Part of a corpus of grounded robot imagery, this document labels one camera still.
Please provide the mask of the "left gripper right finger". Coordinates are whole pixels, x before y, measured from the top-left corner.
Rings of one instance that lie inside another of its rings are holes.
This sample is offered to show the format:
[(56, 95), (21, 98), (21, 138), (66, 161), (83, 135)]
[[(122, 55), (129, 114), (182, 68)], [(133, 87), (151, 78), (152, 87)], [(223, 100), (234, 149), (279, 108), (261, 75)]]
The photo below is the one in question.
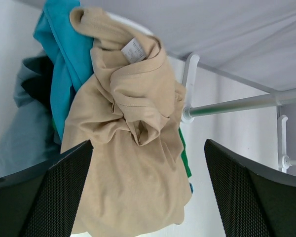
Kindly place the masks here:
[(296, 176), (211, 139), (204, 152), (227, 237), (296, 237)]

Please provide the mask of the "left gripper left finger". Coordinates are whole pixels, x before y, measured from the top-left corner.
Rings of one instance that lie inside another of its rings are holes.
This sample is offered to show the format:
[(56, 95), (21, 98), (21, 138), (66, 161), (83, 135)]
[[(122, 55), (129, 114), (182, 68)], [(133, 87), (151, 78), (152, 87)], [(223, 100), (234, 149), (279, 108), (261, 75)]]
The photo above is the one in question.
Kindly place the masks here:
[(91, 162), (84, 141), (40, 164), (0, 177), (0, 237), (69, 237)]

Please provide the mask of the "black t shirt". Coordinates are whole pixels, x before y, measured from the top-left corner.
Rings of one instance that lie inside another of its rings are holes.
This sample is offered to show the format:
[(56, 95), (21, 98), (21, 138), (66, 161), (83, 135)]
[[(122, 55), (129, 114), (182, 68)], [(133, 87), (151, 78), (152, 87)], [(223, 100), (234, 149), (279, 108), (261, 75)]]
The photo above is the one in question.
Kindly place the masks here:
[(51, 141), (54, 141), (55, 128), (52, 121), (52, 111), (50, 103), (51, 84), (54, 70), (54, 64), (48, 56), (33, 58), (25, 65), (32, 70), (35, 75), (30, 76), (21, 83), (22, 88), (34, 100), (40, 102), (47, 110), (49, 115), (49, 125), (51, 126)]

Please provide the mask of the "beige t shirt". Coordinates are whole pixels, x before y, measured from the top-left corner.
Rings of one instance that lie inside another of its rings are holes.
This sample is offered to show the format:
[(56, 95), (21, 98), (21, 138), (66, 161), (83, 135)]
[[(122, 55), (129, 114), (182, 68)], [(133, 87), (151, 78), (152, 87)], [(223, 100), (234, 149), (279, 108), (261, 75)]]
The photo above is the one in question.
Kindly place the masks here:
[(74, 8), (70, 22), (94, 40), (94, 73), (74, 97), (61, 146), (93, 146), (72, 233), (136, 237), (181, 224), (192, 196), (179, 135), (185, 87), (162, 42), (97, 7)]

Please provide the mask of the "green t shirt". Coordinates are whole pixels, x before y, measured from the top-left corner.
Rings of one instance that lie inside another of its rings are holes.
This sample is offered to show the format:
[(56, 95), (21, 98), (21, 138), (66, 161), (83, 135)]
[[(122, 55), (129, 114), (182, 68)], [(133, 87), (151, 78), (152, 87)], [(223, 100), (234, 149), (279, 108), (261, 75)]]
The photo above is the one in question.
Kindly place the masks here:
[[(57, 145), (61, 145), (61, 139), (60, 139), (60, 136), (58, 134), (58, 130), (57, 130), (56, 123), (55, 123), (54, 119), (52, 119), (52, 125), (53, 125), (53, 128), (55, 130), (54, 142)], [(181, 142), (183, 144), (183, 147), (184, 147), (184, 149), (183, 149), (183, 151), (181, 153), (181, 159), (182, 159), (182, 161), (184, 163), (187, 177), (190, 178), (192, 176), (192, 172), (191, 172), (190, 167), (188, 165), (188, 158), (187, 158), (187, 154), (186, 154), (186, 142), (185, 142), (185, 139), (184, 139), (181, 128), (179, 128), (179, 135), (180, 135), (180, 139), (181, 139)]]

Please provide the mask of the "teal t shirt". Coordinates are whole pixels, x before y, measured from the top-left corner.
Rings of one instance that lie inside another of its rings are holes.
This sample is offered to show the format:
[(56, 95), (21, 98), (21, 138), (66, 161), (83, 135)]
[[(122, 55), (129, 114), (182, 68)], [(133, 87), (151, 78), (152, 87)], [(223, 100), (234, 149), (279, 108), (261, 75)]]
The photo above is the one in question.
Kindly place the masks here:
[(54, 65), (50, 104), (60, 138), (76, 92), (93, 74), (93, 39), (77, 33), (70, 23), (70, 12), (79, 5), (77, 0), (46, 1), (34, 31)]

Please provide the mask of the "grey-blue t shirt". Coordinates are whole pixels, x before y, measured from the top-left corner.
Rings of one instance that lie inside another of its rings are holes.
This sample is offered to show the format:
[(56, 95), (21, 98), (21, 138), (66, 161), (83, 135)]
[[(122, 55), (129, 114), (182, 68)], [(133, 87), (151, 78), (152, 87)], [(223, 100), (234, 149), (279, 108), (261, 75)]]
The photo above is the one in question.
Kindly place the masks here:
[(60, 145), (51, 141), (47, 110), (21, 86), (25, 79), (35, 75), (25, 63), (42, 56), (46, 55), (24, 59), (17, 74), (13, 95), (17, 112), (0, 139), (0, 177), (39, 164), (60, 152)]

